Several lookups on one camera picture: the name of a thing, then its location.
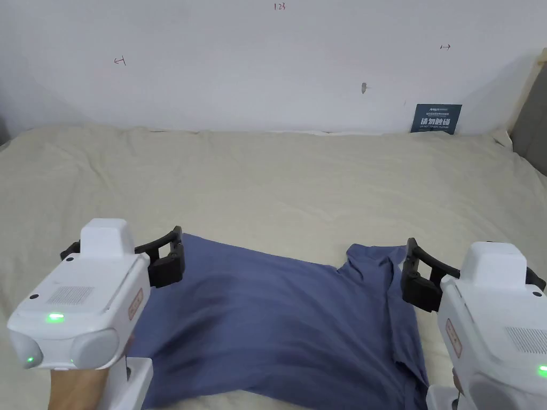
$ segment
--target blue sign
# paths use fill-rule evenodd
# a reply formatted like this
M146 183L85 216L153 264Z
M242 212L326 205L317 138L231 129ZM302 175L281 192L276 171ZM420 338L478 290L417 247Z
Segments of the blue sign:
M453 135L461 104L418 104L410 132L444 131Z

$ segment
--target wrinkled sheet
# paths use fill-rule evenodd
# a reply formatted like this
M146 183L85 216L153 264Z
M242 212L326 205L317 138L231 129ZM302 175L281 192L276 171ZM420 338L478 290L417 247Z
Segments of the wrinkled sheet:
M415 237L460 267L470 243L514 243L544 279L547 178L493 135L154 132L46 127L0 151L0 402L44 408L49 374L24 371L7 317L92 218L125 218L138 244L185 232L341 266L352 243ZM417 312L430 383L450 385L436 316ZM236 391L175 408L296 408Z

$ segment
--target speaker grille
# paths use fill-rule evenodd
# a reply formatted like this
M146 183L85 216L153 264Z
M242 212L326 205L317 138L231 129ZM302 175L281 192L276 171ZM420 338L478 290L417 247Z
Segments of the speaker grille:
M547 330L506 327L509 337L519 352L547 354Z
M46 304L82 304L91 295L92 286L61 286L48 299Z

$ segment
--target white wall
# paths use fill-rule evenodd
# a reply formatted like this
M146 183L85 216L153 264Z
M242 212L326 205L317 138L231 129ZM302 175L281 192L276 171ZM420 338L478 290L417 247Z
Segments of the white wall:
M2 0L0 116L12 134L83 121L376 133L409 130L417 103L457 103L458 131L482 132L509 119L547 46L545 0L285 5Z

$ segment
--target blue t-shirt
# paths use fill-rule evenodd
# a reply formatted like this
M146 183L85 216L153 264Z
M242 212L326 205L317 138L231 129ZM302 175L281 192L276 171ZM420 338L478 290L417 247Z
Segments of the blue t-shirt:
M404 247L352 245L336 269L184 235L181 282L152 289L130 356L144 407L247 390L316 409L426 409Z

